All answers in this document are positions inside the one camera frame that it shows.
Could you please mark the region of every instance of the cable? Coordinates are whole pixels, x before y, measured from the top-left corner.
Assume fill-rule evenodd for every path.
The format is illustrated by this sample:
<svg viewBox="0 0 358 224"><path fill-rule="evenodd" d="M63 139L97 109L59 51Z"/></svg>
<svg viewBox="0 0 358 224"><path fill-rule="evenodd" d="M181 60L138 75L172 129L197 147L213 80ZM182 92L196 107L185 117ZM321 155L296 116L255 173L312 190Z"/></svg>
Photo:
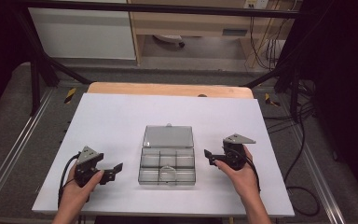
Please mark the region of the cable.
<svg viewBox="0 0 358 224"><path fill-rule="evenodd" d="M300 114L302 113L304 108L304 105L302 105L300 107ZM298 159L300 158L302 152L304 151L304 146L305 146L305 128L304 128L304 123L303 123L303 119L302 116L299 116L299 124L300 124L300 128L301 128L301 132L302 132L302 137L301 137L301 147L300 150L298 151L295 160L292 162L292 164L290 165L288 171L286 172L286 175L284 176L283 182L286 184L287 178L290 175L291 171L293 170L293 167L295 167L296 163L298 162ZM293 208L295 209L295 211L297 211L299 214L307 216L307 217L314 217L317 214L319 214L320 211L320 204L319 201L317 199L317 197L315 196L315 194L313 194L309 189L303 188L303 187L299 187L299 186L286 186L286 189L301 189L306 191L310 196L312 196L312 198L315 200L316 202L316 211L312 212L312 213L306 213L304 211L301 211L300 209L296 208L293 205Z"/></svg>
<svg viewBox="0 0 358 224"><path fill-rule="evenodd" d="M254 41L254 38L253 38L253 29L254 29L254 26L255 26L255 18L251 17L250 19L251 19L251 22L250 22L249 32L250 32L250 35L251 35L251 47L252 47L252 50L254 51L255 59L256 59L258 65L260 67L265 68L265 69L269 69L266 65L263 64L263 62L260 59L260 56L258 55L257 50L255 49L255 41Z"/></svg>
<svg viewBox="0 0 358 224"><path fill-rule="evenodd" d="M63 195L63 188L71 181L73 181L74 179L69 180L67 183L65 183L65 185L63 184L63 180L65 179L66 176L66 171L68 170L69 165L71 164L71 162L73 160L78 159L80 156L80 152L77 153L75 156L73 156L65 165L65 168L63 168L63 172L62 172L62 176L61 176L61 182L60 182L60 187L58 189L58 207L60 207L60 202L61 202L61 198Z"/></svg>
<svg viewBox="0 0 358 224"><path fill-rule="evenodd" d="M324 17L326 16L327 12L329 11L329 9L332 7L332 5L334 5L334 3L336 2L336 0L332 0L330 2L330 5L326 8L326 10L323 12L322 16L319 18L319 20L317 20L314 24L314 26L312 26L310 28L310 31L307 32L304 37L299 41L299 43L294 47L294 49L292 51L290 51L286 57L284 59L281 59L281 63L287 63L288 58L290 58L291 56L293 56L295 53L298 54L300 53L302 50L300 49L300 47L304 46L304 42L307 41L308 38L310 38L310 36L315 32L315 30L318 28L319 24L322 22L322 20L324 19ZM298 61L299 57L295 57L293 56L293 66L295 66L295 64Z"/></svg>
<svg viewBox="0 0 358 224"><path fill-rule="evenodd" d="M296 5L297 5L297 0L295 0L295 2L293 3L292 9L290 9L290 10L293 11L295 9Z"/></svg>
<svg viewBox="0 0 358 224"><path fill-rule="evenodd" d="M318 198L316 197L316 195L314 193L312 193L309 189L303 188L303 187L299 187L299 186L287 186L286 189L301 189L306 191L312 198L313 200L315 200L316 203L316 209L314 212L312 213L306 213L304 211L301 211L300 209L296 208L295 206L293 206L293 209L295 209L295 211L297 211L299 214L307 216L307 217L314 217L316 215L318 215L318 213L321 211L321 205L319 204Z"/></svg>
<svg viewBox="0 0 358 224"><path fill-rule="evenodd" d="M289 127L293 127L294 125L297 125L299 124L300 125L300 128L301 128L301 132L302 132L302 137L301 137L301 147L300 147L300 150L298 151L298 153L296 154L296 158L295 160L292 162L292 164L290 165L288 171L286 172L285 176L284 176L284 179L283 179L283 182L284 184L286 185L286 182L287 182L287 179L288 179L288 176L290 175L291 171L293 170L293 168L295 167L296 163L298 162L298 159L300 158L300 156L302 155L302 152L304 151L304 146L305 146L305 138L306 138L306 135L305 135L305 128L304 128L304 120L306 118L308 118L310 115L312 115L314 113L314 106L311 105L311 102L312 100L310 99L309 101L307 101L305 104L303 104L301 107L300 107L300 110L299 112L297 112L298 114L298 117L299 117L299 121L298 123L295 123L295 124L291 124L289 126L286 126L286 127L283 127L281 128L280 130L277 130L277 131L281 131L283 129L286 129L286 128L289 128ZM281 117L264 117L264 119L266 120L282 120L282 122L278 123L278 124L275 124L273 126L270 126L268 127L268 129L272 128L272 127L276 127L278 125L282 125L286 122L289 122L289 121L293 121L293 117L292 116L281 116ZM307 217L313 217L313 216L316 216L319 214L320 212L320 209L321 209L321 206L320 206L320 203L318 201L318 198L317 196L312 193L309 189L306 189L306 188L303 188L303 187L300 187L300 186L286 186L286 189L290 190L290 189L299 189L299 190L304 190L305 192L307 192L312 198L313 200L315 201L316 203L316 209L315 211L312 211L312 212L305 212L305 211L302 211L300 209L298 209L297 207L295 207L293 205L293 208L296 212L298 212L299 214L301 215L304 215L304 216L307 216Z"/></svg>

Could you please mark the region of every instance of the white table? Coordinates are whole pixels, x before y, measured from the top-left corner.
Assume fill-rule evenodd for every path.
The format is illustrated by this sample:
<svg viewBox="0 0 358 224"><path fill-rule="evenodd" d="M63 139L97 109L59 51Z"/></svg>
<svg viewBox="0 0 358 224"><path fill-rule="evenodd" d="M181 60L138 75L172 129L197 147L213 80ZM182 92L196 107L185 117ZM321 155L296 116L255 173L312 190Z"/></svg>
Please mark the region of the white table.
<svg viewBox="0 0 358 224"><path fill-rule="evenodd" d="M191 126L195 186L138 183L146 125ZM260 177L261 197L271 217L294 215L257 100L188 96L85 93L62 142L33 211L54 214L61 173L67 161L89 146L104 153L99 169L123 162L114 182L97 186L84 214L121 216L237 217L245 210L228 177L209 165L203 149L223 154L223 138L252 138L247 147Z"/></svg>

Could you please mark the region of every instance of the electrical wire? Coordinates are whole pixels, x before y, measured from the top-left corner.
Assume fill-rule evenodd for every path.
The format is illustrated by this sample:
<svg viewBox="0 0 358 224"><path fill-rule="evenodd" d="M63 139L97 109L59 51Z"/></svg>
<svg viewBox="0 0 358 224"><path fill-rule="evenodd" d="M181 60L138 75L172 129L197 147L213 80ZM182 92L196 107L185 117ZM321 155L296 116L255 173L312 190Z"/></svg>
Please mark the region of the electrical wire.
<svg viewBox="0 0 358 224"><path fill-rule="evenodd" d="M310 36L315 32L315 30L318 28L319 24L322 22L322 20L324 19L324 17L326 16L327 12L329 11L329 9L332 7L332 5L334 5L334 3L336 2L336 0L332 0L329 4L329 6L326 8L326 10L323 12L323 14L321 15L321 17L319 18L319 20L317 20L315 22L315 24L310 28L310 30L304 35L304 37L299 41L299 43L286 55L285 58L281 59L281 63L287 63L287 61L292 57L293 60L291 62L291 65L294 67L296 66L297 62L298 62L298 58L296 56L296 54L299 54L302 50L300 47L305 46L305 42L308 41L308 39L310 38Z"/></svg>
<svg viewBox="0 0 358 224"><path fill-rule="evenodd" d="M286 185L286 182L287 182L287 179L290 175L290 173L292 172L293 168L295 167L296 163L298 162L299 158L301 157L303 151L304 151L304 146L305 146L305 139L306 139L306 134L305 134L305 127L304 127L304 120L306 118L308 118L310 115L312 115L314 113L314 107L313 105L311 105L311 100L309 100L308 102L306 102L305 104L303 104L301 107L300 107L300 110L299 112L297 112L298 114L298 123L296 124L292 124L290 126L287 126L287 127L284 127L284 128L281 128L280 130L277 130L277 131L274 131L275 132L278 132L278 131L281 131L283 129L286 129L286 128L289 128L289 127L292 127L294 125L297 125L299 124L300 125L300 129L301 129L301 132L302 132L302 136L301 136L301 146L300 146L300 150L297 152L296 154L296 157L294 159L294 161L291 163L289 169L287 170L284 178L283 178L283 182L284 184ZM293 117L292 116L281 116L281 117L265 117L265 119L268 119L268 120L283 120L283 122L277 124L277 125L281 125L283 123L286 123L286 122L292 122L293 121ZM315 204L316 204L316 209L315 211L313 212L305 212L305 211L302 211L300 210L299 208L295 207L293 205L293 209L298 212L299 214L301 215L304 215L304 216L307 216L307 217L314 217L316 215L319 214L320 212L320 209L321 209L321 206L320 206L320 203L318 201L318 198L317 196L312 192L310 191L309 189L306 189L306 188L303 188L303 187L300 187L300 186L287 186L286 185L286 189L288 190L291 190L291 189L299 189L299 190L303 190L305 192L307 192L312 198L313 200L315 201Z"/></svg>
<svg viewBox="0 0 358 224"><path fill-rule="evenodd" d="M279 44L279 36L281 34L281 31L282 31L282 28L284 26L284 24L289 21L289 19L284 19L282 22L281 22L281 25L278 29L278 31L271 35L269 38L268 38L268 43L271 42L271 47L270 48L267 48L266 49L266 57L268 59L268 62L269 62L269 67L270 67L270 70L274 69L278 60L279 60L279 56L277 57L277 53L276 53L276 48L277 48L277 42Z"/></svg>
<svg viewBox="0 0 358 224"><path fill-rule="evenodd" d="M65 179L65 176L66 176L66 171L68 170L68 167L71 164L71 162L73 160L78 159L79 156L80 156L80 152L77 153L75 156L73 156L71 159L69 159L69 161L65 165L65 168L63 168L63 172L62 172L62 176L61 176L61 182L60 182L60 186L59 186L59 189L58 189L58 207L60 207L60 202L61 202L61 198L62 198L62 195L63 195L63 188L66 186L66 184L68 184L69 182L74 180L74 179L71 179L66 184L63 184L63 180Z"/></svg>
<svg viewBox="0 0 358 224"><path fill-rule="evenodd" d="M250 22L249 32L250 32L250 36L251 36L251 47L252 47L252 50L253 50L253 52L255 54L255 60L257 61L258 65L260 67L269 70L269 68L265 64L263 64L262 60L260 59L260 56L258 55L258 52L257 52L258 49L255 48L255 41L254 41L254 38L253 38L253 31L254 31L254 26L255 26L255 18L251 17L250 19L251 19L251 22Z"/></svg>

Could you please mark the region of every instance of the hand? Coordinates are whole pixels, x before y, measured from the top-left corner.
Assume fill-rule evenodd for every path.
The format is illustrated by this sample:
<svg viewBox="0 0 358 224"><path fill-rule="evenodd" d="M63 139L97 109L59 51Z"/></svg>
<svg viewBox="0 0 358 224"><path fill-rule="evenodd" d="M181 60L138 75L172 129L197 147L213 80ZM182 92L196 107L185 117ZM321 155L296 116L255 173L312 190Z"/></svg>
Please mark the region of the hand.
<svg viewBox="0 0 358 224"><path fill-rule="evenodd" d="M245 150L246 156L252 161L253 157L248 148L243 146L243 149ZM249 196L258 194L255 173L248 163L246 163L239 171L231 169L231 167L222 161L215 161L215 164L231 179L235 190L241 198L248 198Z"/></svg>
<svg viewBox="0 0 358 224"><path fill-rule="evenodd" d="M74 223L84 203L86 203L91 192L94 190L95 186L100 183L100 180L103 177L103 171L100 171L91 178L89 183L81 188L74 180L75 168L76 165L69 171L67 178L67 181L69 182L67 182L63 190L60 207L52 222L53 224Z"/></svg>
<svg viewBox="0 0 358 224"><path fill-rule="evenodd" d="M252 154L246 146L243 146L246 156L252 161ZM246 210L249 223L270 223L269 215L261 201L258 192L257 180L251 166L246 163L242 169L235 171L223 161L214 162L231 180L234 189L241 197L241 201Z"/></svg>

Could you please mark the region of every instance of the clear plastic organizer box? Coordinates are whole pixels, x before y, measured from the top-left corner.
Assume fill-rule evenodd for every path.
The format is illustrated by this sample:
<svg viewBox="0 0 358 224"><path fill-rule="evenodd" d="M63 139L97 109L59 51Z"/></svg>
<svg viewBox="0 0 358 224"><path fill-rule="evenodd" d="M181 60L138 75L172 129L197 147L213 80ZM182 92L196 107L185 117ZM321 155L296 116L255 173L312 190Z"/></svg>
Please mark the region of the clear plastic organizer box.
<svg viewBox="0 0 358 224"><path fill-rule="evenodd" d="M189 126L146 126L138 182L195 185L193 133Z"/></svg>

